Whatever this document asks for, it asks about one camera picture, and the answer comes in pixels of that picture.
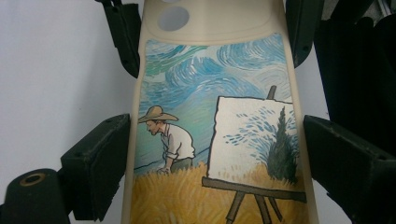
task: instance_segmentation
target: black bracket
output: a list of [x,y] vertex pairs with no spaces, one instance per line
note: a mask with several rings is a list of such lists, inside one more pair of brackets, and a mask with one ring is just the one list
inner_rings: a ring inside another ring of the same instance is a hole
[[34,170],[7,187],[0,223],[69,223],[104,219],[126,168],[129,115],[107,119],[70,148],[62,169]]
[[286,20],[294,67],[303,63],[312,49],[315,31],[320,24],[323,3],[324,0],[286,2]]
[[312,177],[353,223],[395,223],[396,157],[325,119],[304,129]]
[[122,66],[130,75],[137,77],[140,65],[138,48],[141,26],[138,4],[123,5],[121,0],[96,1],[103,4]]

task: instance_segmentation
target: straw hat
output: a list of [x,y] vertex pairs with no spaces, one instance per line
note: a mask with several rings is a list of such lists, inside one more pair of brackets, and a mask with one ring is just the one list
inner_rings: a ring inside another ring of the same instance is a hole
[[158,105],[152,106],[148,110],[148,113],[145,116],[143,116],[142,118],[140,118],[138,122],[143,123],[143,122],[146,122],[151,119],[178,120],[178,118],[173,115],[163,113],[163,109]]

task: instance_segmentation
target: white background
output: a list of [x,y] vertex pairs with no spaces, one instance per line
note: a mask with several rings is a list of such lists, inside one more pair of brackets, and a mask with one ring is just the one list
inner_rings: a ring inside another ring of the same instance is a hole
[[[315,52],[296,72],[303,112],[327,118]],[[101,4],[0,0],[0,203],[14,178],[59,170],[61,156],[97,124],[130,113],[134,83]],[[315,191],[320,223],[350,223],[318,183]],[[122,193],[123,180],[103,223],[120,223]]]

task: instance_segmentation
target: painted canvas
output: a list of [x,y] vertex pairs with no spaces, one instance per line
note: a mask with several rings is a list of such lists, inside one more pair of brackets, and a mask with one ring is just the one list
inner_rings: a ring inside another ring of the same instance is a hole
[[282,36],[145,57],[131,222],[308,223]]

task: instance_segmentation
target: screw hole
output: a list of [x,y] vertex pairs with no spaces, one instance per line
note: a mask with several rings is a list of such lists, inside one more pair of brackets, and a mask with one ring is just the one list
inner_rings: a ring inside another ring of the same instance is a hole
[[21,184],[21,186],[24,186],[24,187],[33,186],[33,185],[38,184],[41,181],[43,181],[45,177],[46,177],[46,175],[43,173],[28,175],[23,180],[21,180],[20,184]]

